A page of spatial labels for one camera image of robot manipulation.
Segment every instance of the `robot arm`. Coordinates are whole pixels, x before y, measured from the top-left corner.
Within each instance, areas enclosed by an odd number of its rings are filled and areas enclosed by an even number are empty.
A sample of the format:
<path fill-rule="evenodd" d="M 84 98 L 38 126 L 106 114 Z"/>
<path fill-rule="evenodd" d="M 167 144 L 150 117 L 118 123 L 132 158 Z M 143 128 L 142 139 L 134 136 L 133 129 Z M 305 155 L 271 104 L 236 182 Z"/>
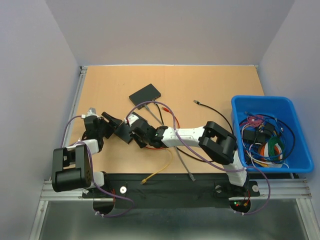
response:
<path fill-rule="evenodd" d="M 51 179 L 55 192 L 92 188 L 92 179 L 100 187 L 105 184 L 103 172 L 94 172 L 92 176 L 87 147 L 91 155 L 99 153 L 104 146 L 103 138 L 108 139 L 122 120 L 106 112 L 101 115 L 97 115 L 96 110 L 90 108 L 87 114 L 81 117 L 85 127 L 81 142 L 53 151 Z"/>
<path fill-rule="evenodd" d="M 146 145 L 155 148 L 184 146 L 172 127 L 154 128 L 136 113 L 132 113 L 127 120 L 131 136 L 140 148 Z M 236 151 L 237 139 L 233 134 L 213 121 L 197 128 L 179 128 L 177 132 L 188 146 L 202 148 L 213 161 L 221 164 L 232 185 L 247 187 L 249 178 L 245 170 L 230 172 L 244 168 Z"/>

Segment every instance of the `yellow cable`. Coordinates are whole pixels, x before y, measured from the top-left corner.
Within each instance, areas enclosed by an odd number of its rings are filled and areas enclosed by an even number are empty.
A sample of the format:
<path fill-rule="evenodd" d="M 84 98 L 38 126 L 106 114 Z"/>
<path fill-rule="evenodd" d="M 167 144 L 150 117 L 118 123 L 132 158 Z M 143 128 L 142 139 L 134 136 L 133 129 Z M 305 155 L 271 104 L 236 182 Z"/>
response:
<path fill-rule="evenodd" d="M 146 177 L 145 179 L 143 179 L 142 181 L 141 181 L 141 185 L 142 184 L 145 184 L 150 178 L 152 178 L 154 175 L 156 175 L 156 174 L 158 174 L 158 173 L 160 173 L 161 171 L 163 171 L 163 170 L 165 170 L 171 163 L 172 163 L 172 161 L 174 160 L 174 155 L 172 154 L 172 152 L 168 149 L 168 148 L 165 148 L 169 153 L 170 153 L 170 155 L 171 155 L 171 159 L 170 159 L 170 161 L 168 162 L 168 164 L 167 165 L 165 165 L 163 168 L 161 168 L 159 171 L 156 171 L 155 173 L 152 173 L 150 176 L 148 176 L 148 177 Z"/>

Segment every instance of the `black cable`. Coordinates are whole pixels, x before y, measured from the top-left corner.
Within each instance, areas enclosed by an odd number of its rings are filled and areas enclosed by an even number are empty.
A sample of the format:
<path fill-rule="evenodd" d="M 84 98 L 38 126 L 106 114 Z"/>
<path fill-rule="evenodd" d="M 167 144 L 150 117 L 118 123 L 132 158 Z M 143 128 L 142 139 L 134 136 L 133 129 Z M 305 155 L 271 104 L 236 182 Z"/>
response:
<path fill-rule="evenodd" d="M 275 120 L 275 121 L 279 121 L 280 123 L 282 123 L 283 125 L 285 125 L 287 129 L 289 129 L 289 131 L 291 132 L 292 137 L 293 137 L 293 143 L 292 143 L 291 150 L 290 150 L 289 153 L 288 153 L 284 158 L 282 158 L 281 160 L 279 160 L 279 159 L 278 159 L 278 160 L 268 160 L 268 162 L 279 162 L 279 161 L 283 161 L 283 160 L 287 159 L 287 158 L 291 155 L 291 153 L 292 153 L 292 151 L 294 150 L 295 145 L 296 145 L 296 136 L 295 136 L 294 131 L 292 131 L 292 129 L 291 129 L 285 122 L 281 121 L 281 120 L 278 119 L 278 118 L 276 119 L 275 117 L 269 116 L 269 115 L 266 115 L 266 114 L 257 114 L 257 115 L 265 116 L 265 117 L 271 118 L 271 119 L 273 119 L 273 120 Z"/>
<path fill-rule="evenodd" d="M 190 155 L 190 154 L 188 154 L 188 153 L 186 153 L 185 151 L 183 151 L 183 150 L 181 150 L 180 148 L 176 148 L 176 149 L 178 149 L 178 151 L 179 152 L 181 152 L 181 153 L 183 153 L 183 154 L 185 154 L 185 155 L 187 155 L 187 156 L 189 156 L 190 158 L 192 158 L 192 159 L 194 159 L 194 160 L 197 160 L 197 161 L 199 161 L 199 162 L 203 162 L 203 163 L 205 163 L 205 161 L 203 161 L 203 160 L 201 160 L 201 159 L 199 159 L 199 158 L 196 158 L 196 157 L 194 157 L 194 156 L 192 156 L 192 155 Z"/>
<path fill-rule="evenodd" d="M 228 119 L 227 119 L 221 112 L 219 112 L 218 110 L 214 109 L 213 107 L 210 107 L 210 106 L 208 106 L 208 105 L 202 104 L 202 103 L 200 103 L 200 102 L 197 101 L 197 100 L 193 100 L 193 101 L 194 101 L 196 104 L 200 105 L 200 106 L 204 106 L 204 107 L 206 107 L 206 108 L 208 108 L 208 109 L 211 109 L 212 111 L 215 111 L 217 114 L 219 114 L 221 117 L 223 117 L 224 120 L 228 123 L 228 125 L 229 125 L 229 127 L 230 127 L 230 129 L 231 129 L 231 133 L 234 134 L 234 130 L 232 129 L 232 126 L 231 126 L 230 122 L 228 121 Z"/>
<path fill-rule="evenodd" d="M 165 125 L 164 119 L 162 118 L 162 113 L 161 113 L 160 107 L 158 106 L 158 104 L 156 104 L 156 103 L 154 103 L 154 104 L 156 105 L 156 107 L 157 107 L 158 110 L 159 110 L 159 114 L 160 114 L 160 118 L 161 118 L 162 125 Z"/>
<path fill-rule="evenodd" d="M 162 124 L 163 125 L 165 125 L 165 123 L 164 123 L 164 119 L 162 118 L 162 113 L 161 113 L 161 110 L 160 110 L 160 107 L 158 106 L 158 104 L 156 104 L 155 103 L 155 105 L 156 105 L 156 107 L 158 108 L 158 110 L 159 110 L 159 114 L 160 114 L 160 118 L 161 118 L 161 122 L 162 122 Z M 203 161 L 203 160 L 201 160 L 201 159 L 199 159 L 199 158 L 196 158 L 196 157 L 194 157 L 194 156 L 192 156 L 192 155 L 190 155 L 190 154 L 188 154 L 188 153 L 186 153 L 185 151 L 183 151 L 183 150 L 181 150 L 180 148 L 176 148 L 179 152 L 181 152 L 181 153 L 183 153 L 183 154 L 185 154 L 185 155 L 187 155 L 188 157 L 190 157 L 190 158 L 192 158 L 192 159 L 194 159 L 194 160 L 197 160 L 197 161 L 199 161 L 199 162 L 203 162 L 203 163 L 205 163 L 205 161 Z"/>
<path fill-rule="evenodd" d="M 284 156 L 284 158 L 282 158 L 282 159 L 274 159 L 274 160 L 271 160 L 271 159 L 263 159 L 263 160 L 266 161 L 266 162 L 282 162 L 282 161 L 286 160 L 286 159 L 291 155 L 291 153 L 292 153 L 292 151 L 294 150 L 295 145 L 296 145 L 296 136 L 295 136 L 294 131 L 292 131 L 292 129 L 291 129 L 285 122 L 281 121 L 281 120 L 278 119 L 278 118 L 276 119 L 275 117 L 269 116 L 269 115 L 266 115 L 266 114 L 257 114 L 257 115 L 264 116 L 264 117 L 268 117 L 268 118 L 273 119 L 273 120 L 275 120 L 275 121 L 279 121 L 280 123 L 282 123 L 283 125 L 285 125 L 286 128 L 289 129 L 289 131 L 291 132 L 292 138 L 293 138 L 292 148 L 291 148 L 291 150 L 289 151 L 289 153 L 288 153 L 286 156 Z M 255 139 L 254 139 L 254 141 L 253 141 L 253 145 L 255 144 L 258 135 L 259 135 L 259 134 L 257 134 L 257 135 L 255 136 Z"/>

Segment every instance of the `green wire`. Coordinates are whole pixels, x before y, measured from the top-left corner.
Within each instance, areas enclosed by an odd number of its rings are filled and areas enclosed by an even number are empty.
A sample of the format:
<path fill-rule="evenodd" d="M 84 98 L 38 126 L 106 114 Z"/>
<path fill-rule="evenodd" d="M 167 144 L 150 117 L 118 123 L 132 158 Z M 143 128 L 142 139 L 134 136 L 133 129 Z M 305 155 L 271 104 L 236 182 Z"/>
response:
<path fill-rule="evenodd" d="M 277 154 L 275 153 L 275 146 L 276 144 L 279 144 L 280 148 L 281 149 L 285 149 L 285 145 L 283 144 L 283 142 L 280 140 L 279 137 L 277 136 L 273 136 L 269 139 L 268 141 L 268 153 L 269 153 L 269 156 L 272 157 L 272 156 L 276 156 Z"/>

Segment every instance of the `gray cable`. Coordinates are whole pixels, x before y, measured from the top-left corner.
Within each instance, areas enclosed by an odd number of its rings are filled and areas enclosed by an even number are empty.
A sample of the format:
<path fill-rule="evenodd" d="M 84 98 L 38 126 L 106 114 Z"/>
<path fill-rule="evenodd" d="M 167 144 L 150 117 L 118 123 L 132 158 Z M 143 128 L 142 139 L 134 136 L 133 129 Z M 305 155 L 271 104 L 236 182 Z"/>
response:
<path fill-rule="evenodd" d="M 157 118 L 157 116 L 150 110 L 150 108 L 149 108 L 147 105 L 145 105 L 144 107 L 145 107 L 145 109 L 147 109 L 147 111 L 148 111 L 149 113 L 151 113 L 151 115 L 163 126 L 161 120 L 160 120 L 159 118 Z"/>
<path fill-rule="evenodd" d="M 163 124 L 162 124 L 162 122 L 160 121 L 160 119 L 150 110 L 150 108 L 149 108 L 147 105 L 145 105 L 144 107 L 145 107 L 145 109 L 146 109 L 149 113 L 151 113 L 151 115 L 163 126 Z M 179 157 L 182 165 L 184 166 L 185 170 L 188 172 L 189 177 L 190 177 L 191 180 L 194 182 L 194 181 L 196 180 L 195 177 L 194 177 L 194 175 L 189 171 L 187 165 L 185 164 L 185 161 L 182 159 L 182 157 L 181 157 L 181 155 L 180 155 L 180 152 L 178 151 L 178 149 L 177 149 L 176 146 L 174 147 L 174 149 L 175 149 L 176 154 L 178 155 L 178 157 Z"/>

